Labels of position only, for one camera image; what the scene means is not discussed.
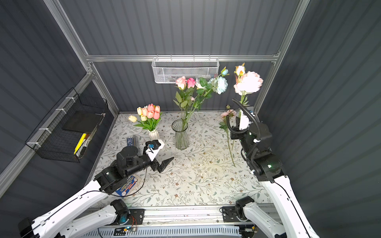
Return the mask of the pink carnation stem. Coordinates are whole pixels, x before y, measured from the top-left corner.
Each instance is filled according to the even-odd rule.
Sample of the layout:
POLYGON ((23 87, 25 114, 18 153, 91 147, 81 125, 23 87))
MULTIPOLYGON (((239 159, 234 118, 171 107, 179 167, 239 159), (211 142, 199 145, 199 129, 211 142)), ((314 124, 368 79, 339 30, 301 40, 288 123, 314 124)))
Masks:
POLYGON ((191 118, 192 114, 193 114, 193 104, 195 102, 195 98, 193 96, 191 96, 188 100, 187 100, 187 104, 186 104, 186 107, 185 107, 185 116, 184 116, 184 122, 188 122, 189 119, 191 118))

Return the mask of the pale pink rose stem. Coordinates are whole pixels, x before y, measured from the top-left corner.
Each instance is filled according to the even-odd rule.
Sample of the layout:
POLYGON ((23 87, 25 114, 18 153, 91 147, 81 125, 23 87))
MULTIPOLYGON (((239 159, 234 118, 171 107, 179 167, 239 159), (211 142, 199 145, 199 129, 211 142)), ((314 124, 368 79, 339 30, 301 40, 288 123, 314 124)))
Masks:
POLYGON ((180 77, 176 80, 176 86, 178 88, 178 91, 175 95, 175 104, 179 106, 181 112, 182 112, 182 123, 183 127, 186 124, 186 116, 187 116, 187 107, 188 107, 188 101, 187 101, 187 95, 186 95, 186 87, 187 87, 187 80, 186 78, 180 77))

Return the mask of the hot pink rose stem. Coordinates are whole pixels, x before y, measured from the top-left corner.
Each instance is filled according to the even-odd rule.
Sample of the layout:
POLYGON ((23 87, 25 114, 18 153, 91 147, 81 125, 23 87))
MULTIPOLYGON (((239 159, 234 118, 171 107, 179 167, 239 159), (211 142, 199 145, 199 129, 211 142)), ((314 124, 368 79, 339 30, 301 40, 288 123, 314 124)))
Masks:
POLYGON ((193 96, 195 87, 195 80, 193 78, 189 78, 187 80, 187 89, 186 89, 186 99, 188 100, 191 96, 193 96))

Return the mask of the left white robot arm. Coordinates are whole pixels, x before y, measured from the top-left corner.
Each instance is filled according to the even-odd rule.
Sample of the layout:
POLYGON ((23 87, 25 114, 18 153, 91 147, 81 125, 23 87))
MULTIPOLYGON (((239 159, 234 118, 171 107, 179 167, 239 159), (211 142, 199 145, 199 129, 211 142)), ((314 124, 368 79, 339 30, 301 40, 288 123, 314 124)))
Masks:
POLYGON ((159 163, 158 152, 164 147, 159 140, 149 141, 143 154, 135 146, 126 146, 117 154, 110 166, 98 173, 83 189, 56 208, 33 220, 23 219, 18 224, 22 238, 77 238, 96 228, 129 221, 130 212, 123 203, 123 196, 115 192, 128 182, 135 173, 147 168, 163 172, 173 158, 159 163), (79 218, 79 215, 100 200, 114 196, 111 202, 98 212, 79 218))

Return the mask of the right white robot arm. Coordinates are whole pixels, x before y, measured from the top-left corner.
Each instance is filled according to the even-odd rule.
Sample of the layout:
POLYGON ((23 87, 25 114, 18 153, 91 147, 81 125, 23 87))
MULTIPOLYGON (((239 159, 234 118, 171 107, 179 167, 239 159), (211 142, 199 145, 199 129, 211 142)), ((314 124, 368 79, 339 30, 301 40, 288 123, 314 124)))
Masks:
POLYGON ((239 140, 241 155, 248 164, 251 174, 269 194, 280 221, 272 218, 250 196, 236 201, 235 215, 240 221, 251 221, 268 238, 317 238, 284 174, 281 162, 272 153, 272 134, 267 125, 250 117, 247 124, 236 119, 236 126, 228 124, 231 139, 239 140))

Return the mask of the large pale pink peony stem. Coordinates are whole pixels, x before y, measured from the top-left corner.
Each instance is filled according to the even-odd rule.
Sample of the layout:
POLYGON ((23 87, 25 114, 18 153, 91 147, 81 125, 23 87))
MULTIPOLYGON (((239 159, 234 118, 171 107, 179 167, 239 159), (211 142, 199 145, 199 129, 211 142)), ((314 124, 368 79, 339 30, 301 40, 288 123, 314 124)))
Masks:
MULTIPOLYGON (((240 103, 247 107, 249 105, 248 95, 256 93, 260 90, 263 79, 260 75, 254 71, 247 71, 245 65, 239 65, 235 67, 236 83, 234 85, 235 92, 241 96, 240 103)), ((259 123, 253 115, 247 116, 253 121, 253 140, 240 140, 241 146, 245 149, 249 149, 261 140, 261 131, 259 123)))

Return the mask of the pink multi bloom peony stem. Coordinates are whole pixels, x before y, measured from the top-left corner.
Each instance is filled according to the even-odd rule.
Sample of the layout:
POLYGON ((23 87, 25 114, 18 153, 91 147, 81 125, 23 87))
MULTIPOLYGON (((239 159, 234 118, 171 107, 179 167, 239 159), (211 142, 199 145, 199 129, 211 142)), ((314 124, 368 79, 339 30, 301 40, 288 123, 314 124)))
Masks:
POLYGON ((228 128, 227 123, 230 122, 230 119, 232 117, 236 116, 236 111, 233 110, 229 105, 226 106, 226 109, 227 109, 227 111, 223 112, 221 114, 221 116, 220 116, 221 122, 219 123, 220 124, 219 128, 223 129, 225 131, 225 133, 226 133, 229 154, 230 154, 233 166, 235 166, 234 156, 233 156, 233 151, 232 151, 232 147, 234 147, 234 142, 232 144, 230 143, 230 140, 231 140, 231 138, 230 138, 230 130, 228 128))

